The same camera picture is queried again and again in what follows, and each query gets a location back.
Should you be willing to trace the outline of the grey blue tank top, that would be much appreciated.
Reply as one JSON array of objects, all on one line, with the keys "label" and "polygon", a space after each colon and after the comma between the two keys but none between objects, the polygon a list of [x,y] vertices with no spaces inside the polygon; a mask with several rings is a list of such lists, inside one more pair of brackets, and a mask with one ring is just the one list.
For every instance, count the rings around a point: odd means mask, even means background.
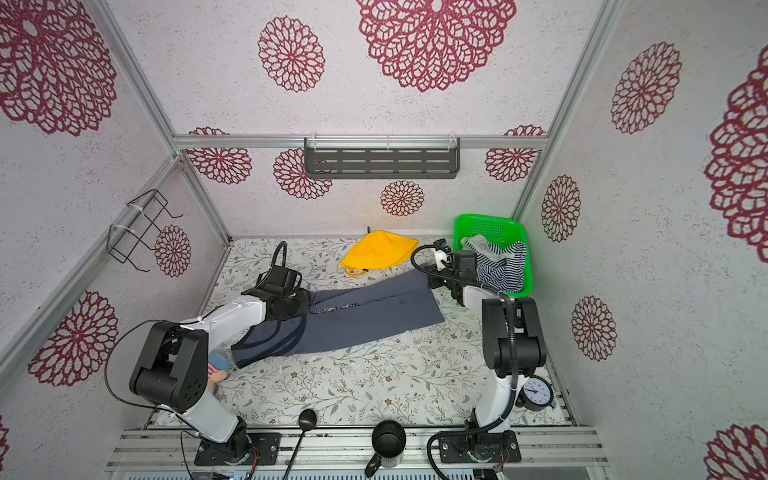
[{"label": "grey blue tank top", "polygon": [[427,276],[411,270],[361,288],[311,292],[307,312],[251,327],[231,352],[242,369],[271,357],[350,348],[443,321]]}]

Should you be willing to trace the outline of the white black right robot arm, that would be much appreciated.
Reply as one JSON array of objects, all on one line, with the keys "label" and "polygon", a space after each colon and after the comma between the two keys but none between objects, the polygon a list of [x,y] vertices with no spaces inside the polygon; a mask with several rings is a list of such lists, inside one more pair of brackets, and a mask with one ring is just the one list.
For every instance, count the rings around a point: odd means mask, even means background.
[{"label": "white black right robot arm", "polygon": [[516,408],[539,412],[550,407],[553,387],[536,374],[546,363],[548,349],[535,301],[511,297],[495,285],[435,267],[427,270],[427,276],[431,286],[449,287],[459,303],[481,316],[483,358],[492,375],[467,434],[500,432]]}]

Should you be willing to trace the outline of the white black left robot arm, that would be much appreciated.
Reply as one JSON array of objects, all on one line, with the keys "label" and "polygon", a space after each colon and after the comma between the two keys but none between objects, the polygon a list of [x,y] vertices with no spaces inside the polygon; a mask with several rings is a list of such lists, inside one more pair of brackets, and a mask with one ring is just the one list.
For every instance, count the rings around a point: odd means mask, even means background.
[{"label": "white black left robot arm", "polygon": [[182,323],[158,321],[148,333],[129,389],[169,408],[216,448],[242,456],[245,423],[209,390],[209,355],[235,334],[254,334],[264,323],[275,325],[273,333],[262,339],[244,337],[233,345],[237,366],[290,352],[306,330],[310,302],[311,294],[303,288],[282,298],[252,289],[205,316]]}]

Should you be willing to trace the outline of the striped tank top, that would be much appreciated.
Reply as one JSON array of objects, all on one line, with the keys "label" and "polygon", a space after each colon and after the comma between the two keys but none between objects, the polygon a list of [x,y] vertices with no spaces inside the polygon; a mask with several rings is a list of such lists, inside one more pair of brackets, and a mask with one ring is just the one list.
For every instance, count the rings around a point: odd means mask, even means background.
[{"label": "striped tank top", "polygon": [[499,247],[483,235],[475,235],[462,238],[460,243],[463,249],[477,253],[477,276],[481,282],[506,293],[520,293],[523,290],[528,257],[524,242],[517,241]]}]

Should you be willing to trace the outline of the green plastic basket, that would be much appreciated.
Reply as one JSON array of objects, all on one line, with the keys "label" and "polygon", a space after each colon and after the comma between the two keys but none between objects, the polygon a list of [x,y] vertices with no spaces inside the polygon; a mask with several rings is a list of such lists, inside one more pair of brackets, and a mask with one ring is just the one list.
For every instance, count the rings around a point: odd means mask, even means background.
[{"label": "green plastic basket", "polygon": [[454,222],[454,249],[477,255],[477,276],[510,297],[523,298],[534,288],[525,227],[511,219],[464,214]]}]

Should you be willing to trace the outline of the cartoon boy plush doll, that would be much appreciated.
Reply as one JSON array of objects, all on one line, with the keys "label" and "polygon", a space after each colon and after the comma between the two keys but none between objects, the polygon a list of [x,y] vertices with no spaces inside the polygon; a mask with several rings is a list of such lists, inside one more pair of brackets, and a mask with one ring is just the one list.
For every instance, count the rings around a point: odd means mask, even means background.
[{"label": "cartoon boy plush doll", "polygon": [[231,361],[229,356],[220,350],[211,352],[208,356],[207,388],[216,393],[221,382],[229,377]]}]

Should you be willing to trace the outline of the yellow fabric hat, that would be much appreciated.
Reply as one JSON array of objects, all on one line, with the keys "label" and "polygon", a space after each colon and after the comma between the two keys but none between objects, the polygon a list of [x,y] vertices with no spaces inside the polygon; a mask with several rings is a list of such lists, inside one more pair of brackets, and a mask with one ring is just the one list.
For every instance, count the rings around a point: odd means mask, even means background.
[{"label": "yellow fabric hat", "polygon": [[374,231],[350,249],[340,266],[349,277],[356,278],[371,270],[385,270],[403,264],[418,246],[416,239]]}]

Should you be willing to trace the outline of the black ladle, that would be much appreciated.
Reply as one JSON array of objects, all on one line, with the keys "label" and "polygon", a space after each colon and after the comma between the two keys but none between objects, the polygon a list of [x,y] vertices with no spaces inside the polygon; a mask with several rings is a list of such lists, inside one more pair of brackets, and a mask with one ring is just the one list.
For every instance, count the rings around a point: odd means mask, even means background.
[{"label": "black ladle", "polygon": [[301,434],[297,440],[296,446],[293,449],[292,455],[290,460],[288,461],[286,465],[286,469],[284,471],[283,480],[288,480],[289,476],[291,474],[293,465],[295,463],[295,460],[297,458],[299,449],[301,447],[302,441],[304,440],[306,434],[313,430],[317,425],[317,413],[314,409],[308,408],[303,410],[298,418],[298,426],[301,430]]}]

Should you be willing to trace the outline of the round pressure gauge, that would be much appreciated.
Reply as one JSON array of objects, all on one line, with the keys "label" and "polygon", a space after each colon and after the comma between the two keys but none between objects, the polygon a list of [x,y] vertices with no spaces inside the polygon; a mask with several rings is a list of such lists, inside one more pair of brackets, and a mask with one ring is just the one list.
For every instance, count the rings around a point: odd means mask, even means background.
[{"label": "round pressure gauge", "polygon": [[532,412],[540,412],[551,407],[554,399],[551,384],[540,376],[532,375],[519,388],[515,405]]}]

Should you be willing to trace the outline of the black mug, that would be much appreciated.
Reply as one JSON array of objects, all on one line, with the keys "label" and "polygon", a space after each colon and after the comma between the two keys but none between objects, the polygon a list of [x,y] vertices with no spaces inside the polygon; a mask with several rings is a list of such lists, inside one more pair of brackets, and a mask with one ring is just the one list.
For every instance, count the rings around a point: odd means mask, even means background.
[{"label": "black mug", "polygon": [[400,463],[406,447],[406,432],[400,423],[383,420],[374,427],[371,441],[374,455],[365,467],[367,479],[373,478],[380,469],[392,469]]}]

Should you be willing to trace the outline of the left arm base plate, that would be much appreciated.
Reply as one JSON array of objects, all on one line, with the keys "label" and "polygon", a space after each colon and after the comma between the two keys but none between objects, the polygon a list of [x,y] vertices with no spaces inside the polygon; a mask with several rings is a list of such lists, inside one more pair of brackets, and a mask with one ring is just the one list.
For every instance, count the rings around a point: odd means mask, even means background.
[{"label": "left arm base plate", "polygon": [[282,435],[277,432],[249,432],[227,443],[202,439],[195,466],[272,466],[277,462]]}]

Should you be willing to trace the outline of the grey wall shelf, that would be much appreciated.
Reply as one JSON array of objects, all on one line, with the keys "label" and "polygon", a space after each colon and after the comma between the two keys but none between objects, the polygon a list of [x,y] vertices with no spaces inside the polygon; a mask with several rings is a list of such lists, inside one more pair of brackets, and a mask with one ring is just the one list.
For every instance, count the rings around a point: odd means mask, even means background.
[{"label": "grey wall shelf", "polygon": [[304,171],[313,180],[446,180],[460,171],[460,140],[343,141],[306,138]]}]

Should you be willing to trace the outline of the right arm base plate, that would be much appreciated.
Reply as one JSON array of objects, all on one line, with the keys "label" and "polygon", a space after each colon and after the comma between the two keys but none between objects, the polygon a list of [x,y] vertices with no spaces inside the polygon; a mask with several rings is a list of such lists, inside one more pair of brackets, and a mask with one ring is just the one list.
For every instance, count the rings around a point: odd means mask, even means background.
[{"label": "right arm base plate", "polygon": [[444,464],[506,464],[522,460],[517,437],[512,430],[444,437],[439,440],[439,454]]}]

